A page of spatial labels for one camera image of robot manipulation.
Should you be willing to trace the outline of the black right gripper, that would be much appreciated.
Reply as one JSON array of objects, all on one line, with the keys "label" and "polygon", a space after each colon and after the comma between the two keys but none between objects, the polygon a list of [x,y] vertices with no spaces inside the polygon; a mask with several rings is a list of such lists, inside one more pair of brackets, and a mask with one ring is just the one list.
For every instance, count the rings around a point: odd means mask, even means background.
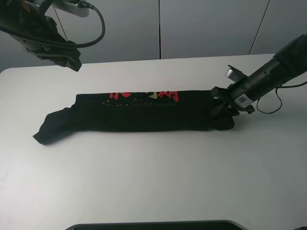
[{"label": "black right gripper", "polygon": [[209,112],[210,123],[212,124],[226,124],[228,115],[238,116],[240,112],[247,112],[251,114],[255,112],[252,105],[247,108],[241,108],[233,99],[231,99],[227,89],[214,87],[210,90],[211,96],[216,100],[213,109]]}]

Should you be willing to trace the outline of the black robot base front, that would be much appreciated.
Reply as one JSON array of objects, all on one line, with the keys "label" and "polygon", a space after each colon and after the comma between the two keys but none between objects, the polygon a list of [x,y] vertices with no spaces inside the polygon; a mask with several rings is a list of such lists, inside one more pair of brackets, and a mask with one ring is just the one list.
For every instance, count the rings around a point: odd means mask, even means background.
[{"label": "black robot base front", "polygon": [[229,220],[76,224],[68,230],[246,230]]}]

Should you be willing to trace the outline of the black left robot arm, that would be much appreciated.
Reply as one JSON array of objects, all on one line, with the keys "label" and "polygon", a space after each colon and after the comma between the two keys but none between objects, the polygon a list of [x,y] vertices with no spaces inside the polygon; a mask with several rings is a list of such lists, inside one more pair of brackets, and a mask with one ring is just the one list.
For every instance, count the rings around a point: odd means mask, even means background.
[{"label": "black left robot arm", "polygon": [[45,15],[53,2],[52,0],[2,0],[0,2],[0,30],[5,33],[10,30],[9,35],[38,59],[49,60],[58,66],[79,71],[82,66],[79,59],[81,54],[76,48],[47,46],[25,38],[33,36],[66,45],[73,43],[66,41],[58,33],[55,20]]}]

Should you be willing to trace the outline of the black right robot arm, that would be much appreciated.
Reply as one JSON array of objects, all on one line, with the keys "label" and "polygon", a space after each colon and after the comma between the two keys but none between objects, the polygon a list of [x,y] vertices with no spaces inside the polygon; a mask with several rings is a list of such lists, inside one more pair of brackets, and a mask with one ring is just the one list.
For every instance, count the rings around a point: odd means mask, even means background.
[{"label": "black right robot arm", "polygon": [[225,76],[234,83],[226,89],[214,87],[211,90],[218,105],[210,112],[211,118],[222,115],[236,116],[240,112],[251,114],[252,104],[272,90],[286,89],[288,81],[307,71],[307,36],[302,35],[281,50],[270,61],[251,75],[245,75],[233,66],[228,66]]}]

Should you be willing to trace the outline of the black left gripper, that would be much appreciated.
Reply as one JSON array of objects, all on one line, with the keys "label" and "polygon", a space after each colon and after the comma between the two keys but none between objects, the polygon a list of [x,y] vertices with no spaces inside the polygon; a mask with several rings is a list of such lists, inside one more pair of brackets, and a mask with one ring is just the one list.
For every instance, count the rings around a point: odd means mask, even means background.
[{"label": "black left gripper", "polygon": [[59,48],[55,46],[36,44],[38,51],[35,55],[41,60],[50,60],[54,64],[79,71],[82,63],[78,49]]}]

